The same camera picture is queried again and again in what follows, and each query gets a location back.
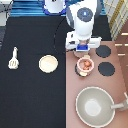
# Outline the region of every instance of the white robot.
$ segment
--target white robot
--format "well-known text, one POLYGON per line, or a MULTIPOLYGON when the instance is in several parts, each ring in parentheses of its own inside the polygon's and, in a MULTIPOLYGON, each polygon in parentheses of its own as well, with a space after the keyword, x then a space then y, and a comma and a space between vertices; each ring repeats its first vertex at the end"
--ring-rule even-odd
POLYGON ((65 46, 67 50, 76 49, 79 52, 86 52, 90 48, 100 46, 102 38, 92 38, 92 30, 94 19, 100 15, 101 10, 100 0, 83 0, 67 8, 67 23, 74 29, 67 33, 65 46))

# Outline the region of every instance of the round black pad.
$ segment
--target round black pad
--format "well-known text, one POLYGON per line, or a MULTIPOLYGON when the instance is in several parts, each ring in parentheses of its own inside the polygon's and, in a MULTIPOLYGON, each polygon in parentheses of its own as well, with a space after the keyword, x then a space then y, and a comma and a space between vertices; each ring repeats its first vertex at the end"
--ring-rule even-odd
POLYGON ((81 75, 77 72, 77 64, 75 65, 75 72, 76 72, 76 74, 77 74, 78 76, 81 76, 81 75))
POLYGON ((102 62, 98 66, 100 74, 103 76, 112 76, 115 72, 114 66, 109 62, 102 62))
POLYGON ((96 49, 96 54, 99 56, 99 57, 102 57, 102 58, 106 58, 108 56, 110 56, 111 54, 111 49, 106 46, 106 45, 100 45, 97 49, 96 49))

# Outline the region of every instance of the small plate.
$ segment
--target small plate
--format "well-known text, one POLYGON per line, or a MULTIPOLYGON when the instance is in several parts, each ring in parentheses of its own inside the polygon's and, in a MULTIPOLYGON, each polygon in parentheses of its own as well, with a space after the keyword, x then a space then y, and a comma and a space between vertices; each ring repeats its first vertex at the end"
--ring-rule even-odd
POLYGON ((58 61, 54 56, 43 56, 39 61, 39 68, 45 73, 51 73, 56 70, 58 61))

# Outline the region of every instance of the bowl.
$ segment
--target bowl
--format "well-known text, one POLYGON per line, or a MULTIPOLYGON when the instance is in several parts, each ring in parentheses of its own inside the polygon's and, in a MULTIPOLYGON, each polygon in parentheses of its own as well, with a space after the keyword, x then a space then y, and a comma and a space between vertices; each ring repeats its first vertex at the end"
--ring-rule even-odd
POLYGON ((100 128, 107 126, 115 116, 112 97, 99 87, 87 87, 76 98, 76 112, 87 125, 100 128))
POLYGON ((94 69, 94 62, 92 59, 90 59, 89 56, 84 56, 82 58, 80 58, 78 61, 77 61, 77 72, 81 75, 81 76, 87 76, 89 75, 92 70, 94 69), (91 63, 91 66, 89 67, 89 70, 84 70, 83 67, 84 67, 84 62, 85 61, 89 61, 91 63))

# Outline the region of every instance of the plate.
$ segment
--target plate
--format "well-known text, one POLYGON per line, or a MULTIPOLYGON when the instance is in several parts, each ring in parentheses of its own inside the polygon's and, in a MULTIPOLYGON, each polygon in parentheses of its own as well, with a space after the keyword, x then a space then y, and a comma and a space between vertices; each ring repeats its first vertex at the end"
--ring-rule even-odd
POLYGON ((76 111, 79 118, 91 127, 105 127, 114 118, 112 97, 99 87, 83 89, 76 98, 76 111))
POLYGON ((58 61, 54 56, 43 56, 39 61, 39 68, 45 73, 51 73, 56 70, 58 61))

